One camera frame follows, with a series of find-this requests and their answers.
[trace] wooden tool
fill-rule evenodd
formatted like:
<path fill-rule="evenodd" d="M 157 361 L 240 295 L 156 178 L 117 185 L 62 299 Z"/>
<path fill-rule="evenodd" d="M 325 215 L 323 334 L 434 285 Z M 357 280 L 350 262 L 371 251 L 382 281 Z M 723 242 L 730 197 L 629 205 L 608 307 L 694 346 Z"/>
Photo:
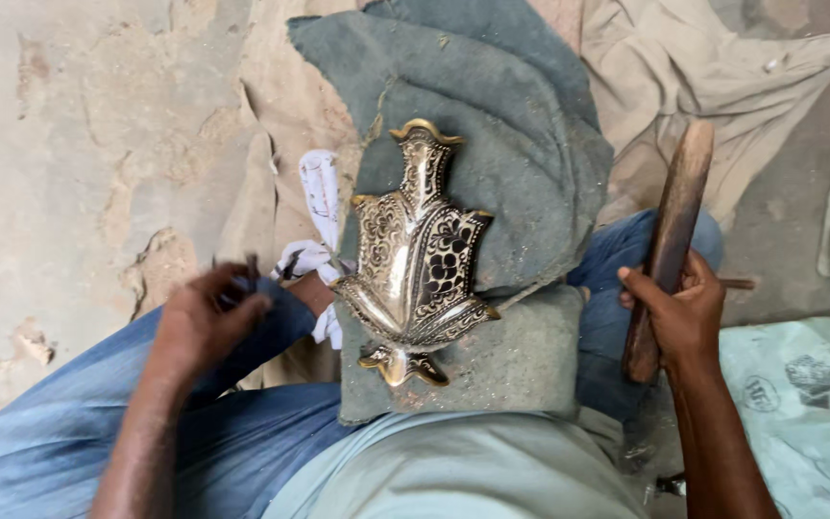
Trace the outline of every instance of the wooden tool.
<path fill-rule="evenodd" d="M 643 273 L 669 294 L 678 291 L 681 268 L 694 236 L 713 158 L 713 134 L 713 125 L 707 121 L 694 121 L 687 126 L 671 160 L 661 195 Z M 651 382 L 659 369 L 659 347 L 652 337 L 648 310 L 640 301 L 633 307 L 622 365 L 626 376 L 637 383 Z"/>

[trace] brass ornament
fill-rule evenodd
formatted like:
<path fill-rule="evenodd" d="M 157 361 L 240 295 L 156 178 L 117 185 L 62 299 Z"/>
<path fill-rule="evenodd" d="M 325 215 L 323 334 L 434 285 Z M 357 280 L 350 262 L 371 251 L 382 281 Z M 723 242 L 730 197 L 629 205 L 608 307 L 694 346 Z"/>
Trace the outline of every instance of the brass ornament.
<path fill-rule="evenodd" d="M 478 241 L 492 217 L 464 212 L 442 193 L 462 137 L 444 136 L 424 119 L 389 133 L 402 149 L 402 184 L 379 197 L 352 198 L 360 221 L 358 271 L 332 289 L 386 346 L 427 353 L 500 319 L 472 293 Z"/>
<path fill-rule="evenodd" d="M 379 345 L 369 353 L 362 353 L 358 365 L 362 368 L 376 368 L 390 387 L 402 385 L 413 375 L 432 386 L 445 386 L 450 379 L 431 360 L 431 354 L 409 353 L 398 348 Z"/>

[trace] gray felt cloth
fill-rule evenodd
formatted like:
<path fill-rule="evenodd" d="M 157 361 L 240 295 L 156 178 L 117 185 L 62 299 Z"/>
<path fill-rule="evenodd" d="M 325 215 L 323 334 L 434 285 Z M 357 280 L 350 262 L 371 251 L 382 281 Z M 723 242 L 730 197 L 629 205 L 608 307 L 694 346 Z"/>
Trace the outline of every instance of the gray felt cloth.
<path fill-rule="evenodd" d="M 342 419 L 428 410 L 427 398 L 438 399 L 432 409 L 567 412 L 573 384 L 561 379 L 574 378 L 568 366 L 574 365 L 581 308 L 577 291 L 553 287 L 511 305 L 578 265 L 605 200 L 612 150 L 599 133 L 578 57 L 523 0 L 394 0 L 288 23 L 293 45 L 335 85 L 366 146 L 355 192 L 379 195 L 398 187 L 402 155 L 387 130 L 409 119 L 428 119 L 444 134 L 467 139 L 453 159 L 445 192 L 461 208 L 494 215 L 479 245 L 475 290 L 513 309 L 501 322 L 479 325 L 439 352 L 452 378 L 471 371 L 488 382 L 458 391 L 456 381 L 445 388 L 450 391 L 416 380 L 393 392 L 381 387 L 376 371 L 356 365 L 360 346 L 370 338 L 340 312 Z M 350 216 L 342 259 L 356 258 L 357 226 Z M 537 311 L 547 305 L 559 308 Z M 538 336 L 518 330 L 536 330 Z M 479 374 L 477 365 L 470 367 L 472 357 L 446 351 L 467 342 L 470 352 L 485 348 L 497 362 Z M 525 355 L 505 354 L 514 348 Z M 522 361 L 514 370 L 501 368 Z M 565 370 L 535 377 L 542 364 Z M 498 383 L 510 388 L 496 393 L 501 400 L 475 393 L 487 387 L 492 392 Z M 519 404 L 505 402 L 511 399 Z"/>

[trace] denim leg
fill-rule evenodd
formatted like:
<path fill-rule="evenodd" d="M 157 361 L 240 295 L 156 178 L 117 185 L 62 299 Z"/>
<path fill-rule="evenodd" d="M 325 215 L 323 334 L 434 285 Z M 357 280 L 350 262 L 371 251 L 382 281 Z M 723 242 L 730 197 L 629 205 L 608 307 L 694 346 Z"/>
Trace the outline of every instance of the denim leg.
<path fill-rule="evenodd" d="M 306 461 L 354 431 L 337 422 L 337 384 L 217 399 L 315 326 L 313 314 L 289 292 L 273 283 L 261 286 L 275 301 L 274 309 L 196 384 L 182 414 L 175 499 L 194 506 L 182 507 L 178 515 L 225 517 L 217 511 L 226 510 L 237 516 L 257 506 L 259 496 L 271 499 Z M 0 411 L 1 517 L 86 513 L 160 314 L 156 309 L 127 325 Z M 221 467 L 238 478 L 221 474 Z M 211 513 L 209 505 L 199 505 L 208 497 L 223 500 L 221 508 Z"/>
<path fill-rule="evenodd" d="M 572 286 L 586 286 L 591 301 L 579 323 L 578 374 L 575 398 L 585 406 L 624 422 L 635 416 L 646 384 L 629 382 L 620 364 L 630 311 L 620 306 L 623 285 L 617 269 L 646 260 L 657 210 L 642 210 L 596 230 L 582 263 L 566 277 Z M 691 246 L 716 270 L 722 262 L 722 233 L 708 213 L 700 210 Z"/>

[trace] man's right hand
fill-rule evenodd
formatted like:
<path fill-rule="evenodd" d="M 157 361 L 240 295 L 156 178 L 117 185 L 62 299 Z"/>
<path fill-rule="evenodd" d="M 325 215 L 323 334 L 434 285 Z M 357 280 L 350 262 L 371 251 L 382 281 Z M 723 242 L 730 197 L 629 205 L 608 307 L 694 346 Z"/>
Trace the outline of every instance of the man's right hand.
<path fill-rule="evenodd" d="M 682 290 L 666 294 L 648 276 L 622 267 L 617 276 L 628 292 L 620 303 L 631 309 L 634 297 L 650 313 L 652 333 L 661 349 L 663 367 L 717 368 L 720 361 L 720 320 L 726 288 L 700 254 L 691 249 L 682 276 Z"/>

